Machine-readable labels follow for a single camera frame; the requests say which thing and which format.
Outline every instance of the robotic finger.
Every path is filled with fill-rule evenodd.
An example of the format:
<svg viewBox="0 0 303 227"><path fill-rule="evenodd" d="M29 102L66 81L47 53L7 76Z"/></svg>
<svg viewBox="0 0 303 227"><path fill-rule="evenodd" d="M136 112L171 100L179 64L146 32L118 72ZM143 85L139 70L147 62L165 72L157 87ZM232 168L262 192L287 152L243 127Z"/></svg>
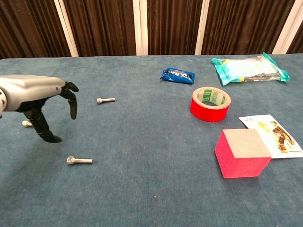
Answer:
<svg viewBox="0 0 303 227"><path fill-rule="evenodd" d="M2 111L24 113L30 120L37 134L46 142L59 143L61 138L54 136L49 130L42 113L47 99L60 95L68 99L71 118L77 116L77 100L73 92L79 89L71 82L60 78L35 75L0 76L0 116Z"/></svg>

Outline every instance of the blue snack package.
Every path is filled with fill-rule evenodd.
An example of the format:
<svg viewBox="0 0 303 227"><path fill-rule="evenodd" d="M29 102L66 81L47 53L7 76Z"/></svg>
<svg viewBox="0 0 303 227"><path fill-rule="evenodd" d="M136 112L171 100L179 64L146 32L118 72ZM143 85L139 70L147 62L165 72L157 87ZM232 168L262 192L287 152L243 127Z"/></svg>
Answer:
<svg viewBox="0 0 303 227"><path fill-rule="evenodd" d="M231 82L290 80L288 73L280 69L266 53L245 59L213 58L212 64L215 66L223 85Z"/></svg>
<svg viewBox="0 0 303 227"><path fill-rule="evenodd" d="M166 68L163 70L160 79L170 82L192 84L195 80L195 74L189 71L178 70L175 68Z"/></svg>

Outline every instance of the table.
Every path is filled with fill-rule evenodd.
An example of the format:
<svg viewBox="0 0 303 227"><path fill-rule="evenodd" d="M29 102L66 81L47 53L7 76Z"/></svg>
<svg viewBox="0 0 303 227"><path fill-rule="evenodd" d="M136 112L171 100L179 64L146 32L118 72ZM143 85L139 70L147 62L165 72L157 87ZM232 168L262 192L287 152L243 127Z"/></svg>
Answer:
<svg viewBox="0 0 303 227"><path fill-rule="evenodd" d="M0 226L303 226L303 159L272 160L258 178L223 179L214 148L238 117L271 114L303 146L303 54L272 55L291 80L222 87L211 59L242 56L113 56L0 61L0 75L56 76L79 87L78 115L49 99L43 113L60 144L0 120ZM193 85L161 81L174 67ZM217 123L195 118L192 92L232 99ZM97 105L97 97L116 102ZM94 159L68 166L69 155Z"/></svg>

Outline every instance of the foam cube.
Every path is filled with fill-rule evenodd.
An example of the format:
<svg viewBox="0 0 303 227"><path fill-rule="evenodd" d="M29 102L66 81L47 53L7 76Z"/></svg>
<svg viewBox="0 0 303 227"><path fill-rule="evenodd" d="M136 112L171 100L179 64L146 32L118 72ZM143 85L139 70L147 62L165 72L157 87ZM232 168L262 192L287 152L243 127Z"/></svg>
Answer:
<svg viewBox="0 0 303 227"><path fill-rule="evenodd" d="M214 152L224 178L259 176L271 160L255 129L222 130Z"/></svg>

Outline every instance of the paper card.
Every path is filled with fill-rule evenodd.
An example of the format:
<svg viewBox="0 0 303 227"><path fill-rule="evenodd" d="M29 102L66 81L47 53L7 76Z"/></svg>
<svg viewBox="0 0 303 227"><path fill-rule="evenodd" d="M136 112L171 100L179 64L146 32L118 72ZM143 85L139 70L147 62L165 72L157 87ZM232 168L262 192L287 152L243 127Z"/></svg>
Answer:
<svg viewBox="0 0 303 227"><path fill-rule="evenodd" d="M272 158L303 157L303 151L293 137L271 116L239 117L249 129L256 129Z"/></svg>

